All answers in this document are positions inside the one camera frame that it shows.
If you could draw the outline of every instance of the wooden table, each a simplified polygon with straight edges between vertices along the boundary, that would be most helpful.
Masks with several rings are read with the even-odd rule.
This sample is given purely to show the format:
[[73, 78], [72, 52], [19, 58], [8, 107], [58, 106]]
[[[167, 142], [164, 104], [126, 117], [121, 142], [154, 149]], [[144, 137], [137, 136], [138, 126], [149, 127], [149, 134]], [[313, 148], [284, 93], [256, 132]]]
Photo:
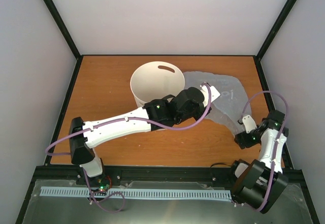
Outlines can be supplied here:
[[[129, 82], [140, 65], [166, 61], [181, 71], [202, 71], [230, 75], [243, 84], [248, 97], [262, 90], [250, 56], [85, 56], [63, 120], [59, 138], [68, 134], [71, 120], [100, 120], [136, 108]], [[263, 95], [251, 103], [257, 123], [268, 114]], [[191, 119], [182, 126], [193, 123]], [[241, 150], [223, 125], [204, 120], [186, 131], [155, 131], [132, 134], [96, 147], [105, 165], [201, 166], [215, 162], [231, 164], [236, 159], [249, 163], [258, 157], [260, 146]], [[54, 152], [69, 152], [69, 142], [58, 144]], [[52, 164], [70, 164], [69, 156], [54, 156]]]

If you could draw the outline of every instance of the gray plastic bag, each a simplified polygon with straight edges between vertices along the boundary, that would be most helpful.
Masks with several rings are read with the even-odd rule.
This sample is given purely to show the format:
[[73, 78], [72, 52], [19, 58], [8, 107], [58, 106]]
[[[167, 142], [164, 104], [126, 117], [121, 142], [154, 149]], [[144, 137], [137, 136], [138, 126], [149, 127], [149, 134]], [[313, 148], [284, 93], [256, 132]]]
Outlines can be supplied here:
[[[220, 92], [211, 105], [211, 112], [206, 116], [215, 123], [225, 125], [233, 135], [245, 131], [243, 125], [238, 123], [243, 108], [248, 101], [246, 91], [241, 82], [232, 76], [217, 75], [203, 72], [185, 72], [185, 88], [200, 88], [203, 82], [209, 83]], [[251, 114], [250, 105], [248, 105], [245, 114]]]

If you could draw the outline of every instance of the white perforated strip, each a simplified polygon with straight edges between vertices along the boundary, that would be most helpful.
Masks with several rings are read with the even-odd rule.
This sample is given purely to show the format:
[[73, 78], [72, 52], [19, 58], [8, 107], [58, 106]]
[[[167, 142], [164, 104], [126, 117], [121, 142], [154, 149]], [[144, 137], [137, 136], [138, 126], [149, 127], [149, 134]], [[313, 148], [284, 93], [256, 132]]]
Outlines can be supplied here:
[[[182, 189], [131, 189], [113, 188], [107, 193], [95, 194], [98, 198], [113, 192], [122, 192], [126, 199], [134, 200], [217, 200], [230, 201], [228, 190], [182, 190]], [[85, 187], [41, 187], [40, 196], [49, 197], [89, 197], [89, 190]], [[120, 199], [120, 195], [111, 198]]]

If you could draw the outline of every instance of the oval handle cutout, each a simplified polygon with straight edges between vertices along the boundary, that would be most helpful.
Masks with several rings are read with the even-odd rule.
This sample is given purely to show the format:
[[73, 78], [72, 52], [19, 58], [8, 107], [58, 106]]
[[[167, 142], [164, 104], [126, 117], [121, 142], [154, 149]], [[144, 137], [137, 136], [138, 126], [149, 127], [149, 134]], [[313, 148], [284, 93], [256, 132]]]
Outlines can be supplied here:
[[167, 71], [170, 71], [172, 73], [175, 73], [175, 70], [172, 69], [172, 68], [169, 68], [169, 67], [166, 67], [166, 66], [158, 66], [159, 69], [164, 69], [164, 70], [167, 70]]

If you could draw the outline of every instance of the gray floor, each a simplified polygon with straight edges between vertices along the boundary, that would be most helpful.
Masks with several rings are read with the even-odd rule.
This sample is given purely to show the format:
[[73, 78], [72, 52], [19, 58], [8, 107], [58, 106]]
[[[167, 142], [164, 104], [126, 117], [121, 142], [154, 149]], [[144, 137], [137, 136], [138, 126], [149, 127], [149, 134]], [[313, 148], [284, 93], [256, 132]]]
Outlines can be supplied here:
[[[74, 182], [39, 181], [36, 183], [24, 223], [312, 223], [303, 194], [298, 185], [289, 185], [267, 214], [250, 207], [234, 207], [232, 203], [195, 200], [126, 200], [123, 211], [103, 212], [89, 205], [86, 198], [39, 197], [41, 186], [75, 186]], [[131, 188], [202, 189], [200, 184], [133, 183]], [[112, 199], [103, 206], [118, 209], [122, 200]]]

